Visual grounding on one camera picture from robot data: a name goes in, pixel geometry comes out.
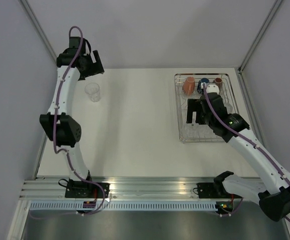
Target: clear glass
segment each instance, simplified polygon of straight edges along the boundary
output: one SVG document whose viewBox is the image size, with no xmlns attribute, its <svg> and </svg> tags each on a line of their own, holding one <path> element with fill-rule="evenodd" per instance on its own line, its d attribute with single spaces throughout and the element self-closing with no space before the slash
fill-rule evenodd
<svg viewBox="0 0 290 240">
<path fill-rule="evenodd" d="M 85 93 L 89 97 L 89 99 L 96 103 L 99 102 L 100 100 L 100 88 L 99 85 L 92 82 L 85 87 Z"/>
</svg>

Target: floor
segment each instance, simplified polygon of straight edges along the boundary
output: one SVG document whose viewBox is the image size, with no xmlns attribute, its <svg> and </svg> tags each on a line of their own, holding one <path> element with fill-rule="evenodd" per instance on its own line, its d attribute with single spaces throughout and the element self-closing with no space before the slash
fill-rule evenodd
<svg viewBox="0 0 290 240">
<path fill-rule="evenodd" d="M 290 240 L 284 222 L 273 222 L 260 208 L 244 202 L 232 217 L 213 212 L 103 211 L 81 217 L 34 211 L 25 240 Z"/>
</svg>

